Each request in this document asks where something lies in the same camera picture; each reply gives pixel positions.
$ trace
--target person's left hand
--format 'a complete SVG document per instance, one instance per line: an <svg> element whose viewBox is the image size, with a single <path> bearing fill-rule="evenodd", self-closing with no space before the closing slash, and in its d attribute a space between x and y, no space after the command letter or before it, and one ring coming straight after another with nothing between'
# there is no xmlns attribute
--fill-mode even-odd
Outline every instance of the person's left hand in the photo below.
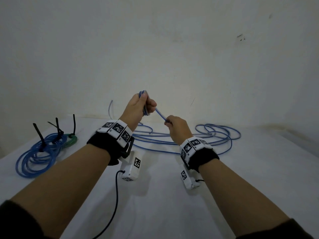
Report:
<svg viewBox="0 0 319 239"><path fill-rule="evenodd" d="M143 93L141 98L138 98L138 94L133 95L119 119L125 122L127 126L134 131L143 117L145 104L149 113L155 111L157 104L154 100L150 99L146 93Z"/></svg>

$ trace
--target person's left arm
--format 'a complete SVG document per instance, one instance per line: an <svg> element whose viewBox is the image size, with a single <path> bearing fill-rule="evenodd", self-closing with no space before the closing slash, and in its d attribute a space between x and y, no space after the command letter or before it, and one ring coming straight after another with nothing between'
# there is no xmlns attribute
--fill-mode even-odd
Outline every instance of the person's left arm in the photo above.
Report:
<svg viewBox="0 0 319 239"><path fill-rule="evenodd" d="M133 131L143 117L143 106L155 111L146 94L135 94L120 120ZM59 238L110 162L109 153L92 144L57 163L11 198L38 222L47 237Z"/></svg>

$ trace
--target person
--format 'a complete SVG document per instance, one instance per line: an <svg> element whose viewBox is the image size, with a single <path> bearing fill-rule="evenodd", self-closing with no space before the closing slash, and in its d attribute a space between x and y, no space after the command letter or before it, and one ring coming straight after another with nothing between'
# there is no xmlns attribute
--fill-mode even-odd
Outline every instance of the person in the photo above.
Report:
<svg viewBox="0 0 319 239"><path fill-rule="evenodd" d="M152 113L157 104L146 94L140 98L135 94L120 117L132 131L143 117L144 105ZM168 116L165 125L178 145L193 136L180 117ZM52 166L0 206L2 238L25 234L29 238L59 238L110 161L107 150L88 143ZM219 159L206 161L198 171L236 237L312 238Z"/></svg>

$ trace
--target black sleeve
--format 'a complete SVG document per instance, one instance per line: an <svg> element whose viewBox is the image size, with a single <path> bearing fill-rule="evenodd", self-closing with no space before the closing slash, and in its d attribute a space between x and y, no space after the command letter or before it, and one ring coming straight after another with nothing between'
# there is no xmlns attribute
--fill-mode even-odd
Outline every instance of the black sleeve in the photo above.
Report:
<svg viewBox="0 0 319 239"><path fill-rule="evenodd" d="M1 238L47 238L33 216L10 200L0 205L0 225Z"/></svg>
<svg viewBox="0 0 319 239"><path fill-rule="evenodd" d="M290 219L279 226L265 231L258 231L251 234L237 237L237 239L254 239L254 238L312 238L304 229L294 220Z"/></svg>

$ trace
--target hand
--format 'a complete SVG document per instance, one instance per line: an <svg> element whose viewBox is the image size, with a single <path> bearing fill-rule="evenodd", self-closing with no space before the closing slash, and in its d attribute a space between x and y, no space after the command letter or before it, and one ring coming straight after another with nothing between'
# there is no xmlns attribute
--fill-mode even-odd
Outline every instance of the hand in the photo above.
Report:
<svg viewBox="0 0 319 239"><path fill-rule="evenodd" d="M143 93L141 98L138 98L138 94L133 95L119 119L125 122L127 126L134 131L143 117L145 104L149 113L155 111L157 104L154 100L150 99L146 93Z"/></svg>
<svg viewBox="0 0 319 239"><path fill-rule="evenodd" d="M187 122L180 117L170 115L166 118L164 125L169 128L172 140L178 145L181 145L186 139L193 136Z"/></svg>

